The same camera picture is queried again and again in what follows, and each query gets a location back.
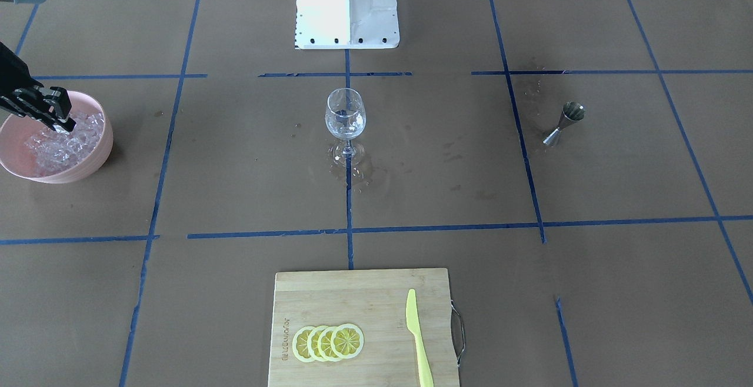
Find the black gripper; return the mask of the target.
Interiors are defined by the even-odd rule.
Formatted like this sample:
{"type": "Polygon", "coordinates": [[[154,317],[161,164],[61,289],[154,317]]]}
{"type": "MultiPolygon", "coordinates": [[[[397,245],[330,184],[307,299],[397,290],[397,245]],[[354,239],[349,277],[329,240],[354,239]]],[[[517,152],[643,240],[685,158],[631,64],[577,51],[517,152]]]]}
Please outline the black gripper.
{"type": "Polygon", "coordinates": [[[16,116],[29,116],[53,131],[54,124],[76,126],[76,121],[69,116],[72,103],[68,91],[43,86],[31,77],[27,64],[1,43],[2,108],[16,116]],[[40,106],[45,106],[44,101],[50,114],[39,110],[40,106]]]}

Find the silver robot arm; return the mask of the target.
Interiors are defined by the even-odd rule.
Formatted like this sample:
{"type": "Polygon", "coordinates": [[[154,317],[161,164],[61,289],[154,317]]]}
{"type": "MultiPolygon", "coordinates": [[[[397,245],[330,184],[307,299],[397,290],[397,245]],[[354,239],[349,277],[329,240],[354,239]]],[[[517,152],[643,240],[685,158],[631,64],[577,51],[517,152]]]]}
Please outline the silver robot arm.
{"type": "MultiPolygon", "coordinates": [[[[45,1],[2,0],[12,4],[42,4],[45,1]]],[[[45,87],[34,79],[26,62],[5,44],[1,44],[1,106],[9,114],[38,121],[54,132],[70,134],[75,129],[68,91],[58,86],[45,87]]]]}

